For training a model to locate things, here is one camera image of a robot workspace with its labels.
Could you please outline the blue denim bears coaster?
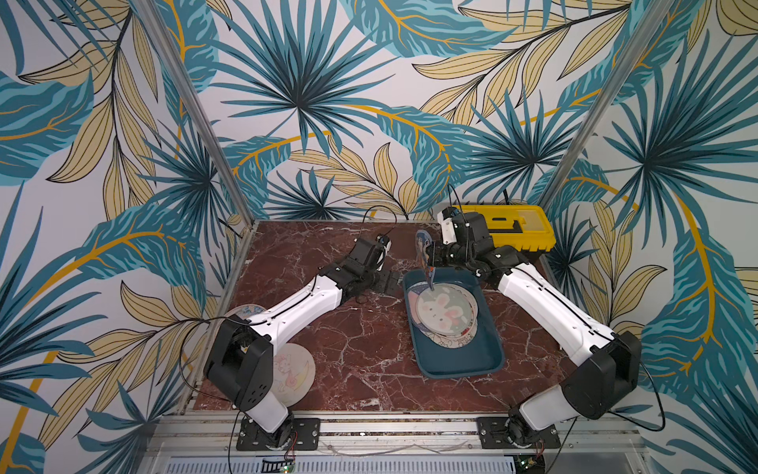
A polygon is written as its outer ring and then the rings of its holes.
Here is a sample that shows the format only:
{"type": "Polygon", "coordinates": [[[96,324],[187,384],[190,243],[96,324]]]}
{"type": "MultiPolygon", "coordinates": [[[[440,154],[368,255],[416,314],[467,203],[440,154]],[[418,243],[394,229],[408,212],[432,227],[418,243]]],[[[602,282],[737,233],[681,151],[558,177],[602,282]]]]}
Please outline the blue denim bears coaster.
{"type": "Polygon", "coordinates": [[[417,259],[426,284],[430,290],[434,290],[435,266],[433,264],[434,240],[428,231],[418,230],[415,237],[417,259]]]}

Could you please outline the teal plastic storage tray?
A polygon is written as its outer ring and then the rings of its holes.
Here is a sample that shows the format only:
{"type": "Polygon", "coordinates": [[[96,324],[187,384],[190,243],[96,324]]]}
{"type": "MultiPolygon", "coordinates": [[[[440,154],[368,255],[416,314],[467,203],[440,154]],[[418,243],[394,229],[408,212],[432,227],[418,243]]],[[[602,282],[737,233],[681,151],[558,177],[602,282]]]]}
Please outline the teal plastic storage tray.
{"type": "Polygon", "coordinates": [[[461,378],[499,371],[505,363],[501,337],[479,282],[465,271],[443,268],[435,273],[434,284],[457,284],[471,292],[478,304],[476,325],[470,333],[476,337],[467,346],[450,350],[436,345],[426,328],[416,327],[410,316],[406,294],[419,282],[426,282],[421,270],[409,272],[403,278],[403,290],[412,341],[418,367],[422,374],[433,379],[461,378]]]}

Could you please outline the pale pink cat coaster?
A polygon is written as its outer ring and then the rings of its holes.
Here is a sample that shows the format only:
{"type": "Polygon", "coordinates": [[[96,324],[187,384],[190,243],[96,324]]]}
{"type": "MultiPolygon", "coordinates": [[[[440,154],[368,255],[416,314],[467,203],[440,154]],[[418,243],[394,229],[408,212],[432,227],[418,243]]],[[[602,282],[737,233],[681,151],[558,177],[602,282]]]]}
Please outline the pale pink cat coaster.
{"type": "Polygon", "coordinates": [[[272,393],[283,405],[292,407],[302,400],[314,379],[314,359],[304,347],[285,344],[274,356],[272,393]]]}

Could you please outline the beige doodle coaster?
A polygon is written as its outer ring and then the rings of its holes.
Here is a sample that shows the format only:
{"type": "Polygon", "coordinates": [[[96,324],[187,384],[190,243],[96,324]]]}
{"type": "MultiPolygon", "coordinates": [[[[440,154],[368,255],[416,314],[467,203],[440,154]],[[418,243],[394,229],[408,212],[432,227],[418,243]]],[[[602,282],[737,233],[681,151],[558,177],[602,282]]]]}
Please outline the beige doodle coaster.
{"type": "Polygon", "coordinates": [[[224,316],[226,318],[237,316],[240,319],[249,320],[265,312],[266,308],[258,304],[244,304],[230,309],[224,314],[224,316]]]}

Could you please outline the purple bunny planet coaster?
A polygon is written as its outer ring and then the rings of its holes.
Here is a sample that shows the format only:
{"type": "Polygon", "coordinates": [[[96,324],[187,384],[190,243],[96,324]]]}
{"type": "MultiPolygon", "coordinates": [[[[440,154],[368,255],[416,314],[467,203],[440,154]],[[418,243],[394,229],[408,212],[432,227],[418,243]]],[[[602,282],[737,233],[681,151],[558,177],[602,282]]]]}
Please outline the purple bunny planet coaster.
{"type": "Polygon", "coordinates": [[[426,282],[419,282],[411,286],[406,294],[406,302],[408,303],[411,320],[419,328],[424,327],[424,325],[422,325],[422,321],[418,317],[418,302],[420,301],[420,295],[427,289],[428,284],[426,282]]]}

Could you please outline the green tulip bunny coaster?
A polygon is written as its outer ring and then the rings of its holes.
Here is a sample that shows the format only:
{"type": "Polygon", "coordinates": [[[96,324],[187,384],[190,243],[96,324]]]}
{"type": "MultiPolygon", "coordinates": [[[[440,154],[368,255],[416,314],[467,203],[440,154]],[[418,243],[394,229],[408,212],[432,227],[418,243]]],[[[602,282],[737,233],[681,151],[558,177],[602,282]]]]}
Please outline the green tulip bunny coaster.
{"type": "Polygon", "coordinates": [[[451,338],[442,335],[431,334],[428,337],[436,345],[444,349],[455,350],[469,345],[474,340],[476,335],[474,333],[467,333],[466,335],[460,337],[451,338]]]}

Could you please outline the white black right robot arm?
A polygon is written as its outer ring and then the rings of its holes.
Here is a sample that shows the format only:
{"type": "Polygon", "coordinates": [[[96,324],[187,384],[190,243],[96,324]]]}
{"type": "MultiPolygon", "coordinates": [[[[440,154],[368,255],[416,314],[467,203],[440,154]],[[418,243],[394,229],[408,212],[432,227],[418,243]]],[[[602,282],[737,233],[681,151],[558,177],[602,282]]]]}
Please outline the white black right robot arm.
{"type": "Polygon", "coordinates": [[[436,215],[441,238],[426,250],[434,265],[466,270],[525,310],[576,367],[560,383],[531,396],[508,416],[517,444],[576,417],[597,420],[638,386],[642,343],[581,310],[511,246],[497,246],[481,213],[446,207],[436,215]]]}

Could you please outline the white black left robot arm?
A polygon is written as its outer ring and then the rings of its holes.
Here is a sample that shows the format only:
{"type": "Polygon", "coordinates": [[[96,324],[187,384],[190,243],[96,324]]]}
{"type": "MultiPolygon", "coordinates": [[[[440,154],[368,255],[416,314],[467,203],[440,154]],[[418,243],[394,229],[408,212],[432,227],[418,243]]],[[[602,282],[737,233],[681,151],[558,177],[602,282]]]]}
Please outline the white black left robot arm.
{"type": "Polygon", "coordinates": [[[359,238],[351,252],[319,270],[304,288],[252,316],[223,318],[203,375],[230,403],[268,435],[291,428],[290,410],[272,392],[274,357],[319,317],[365,292],[389,294],[400,274],[384,268],[391,239],[359,238]]]}

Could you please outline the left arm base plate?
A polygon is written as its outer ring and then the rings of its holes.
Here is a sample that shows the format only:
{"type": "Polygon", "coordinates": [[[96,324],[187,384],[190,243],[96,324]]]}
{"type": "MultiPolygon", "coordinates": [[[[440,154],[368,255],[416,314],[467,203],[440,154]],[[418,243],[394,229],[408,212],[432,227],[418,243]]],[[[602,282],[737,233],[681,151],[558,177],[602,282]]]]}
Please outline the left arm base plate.
{"type": "Polygon", "coordinates": [[[315,451],[321,436],[319,418],[288,417],[273,433],[265,431],[252,419],[245,418],[241,423],[236,450],[239,451],[274,451],[295,450],[315,451]]]}

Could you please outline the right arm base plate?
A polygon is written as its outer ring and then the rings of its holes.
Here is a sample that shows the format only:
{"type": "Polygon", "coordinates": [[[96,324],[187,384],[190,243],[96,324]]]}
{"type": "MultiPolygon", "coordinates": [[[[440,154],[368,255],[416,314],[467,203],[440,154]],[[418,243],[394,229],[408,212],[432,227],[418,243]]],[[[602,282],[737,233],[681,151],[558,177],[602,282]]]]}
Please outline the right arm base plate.
{"type": "Polygon", "coordinates": [[[480,417],[476,419],[476,425],[484,450],[558,448],[561,445],[554,426],[535,431],[519,418],[505,416],[480,417]]]}

